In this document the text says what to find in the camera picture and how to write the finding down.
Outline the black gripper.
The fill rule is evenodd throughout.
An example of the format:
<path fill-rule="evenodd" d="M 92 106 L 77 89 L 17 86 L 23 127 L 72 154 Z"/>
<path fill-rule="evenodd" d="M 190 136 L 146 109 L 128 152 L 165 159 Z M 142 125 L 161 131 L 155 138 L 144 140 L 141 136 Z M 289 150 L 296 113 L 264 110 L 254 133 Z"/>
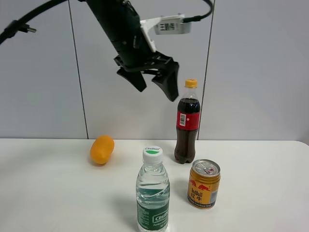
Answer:
<path fill-rule="evenodd" d="M 141 30 L 140 16 L 128 0 L 87 0 L 95 18 L 105 31 L 118 56 L 117 74 L 125 78 L 139 92 L 147 85 L 141 74 L 155 74 L 152 82 L 174 102 L 178 96 L 178 62 L 159 52 L 153 52 Z"/>

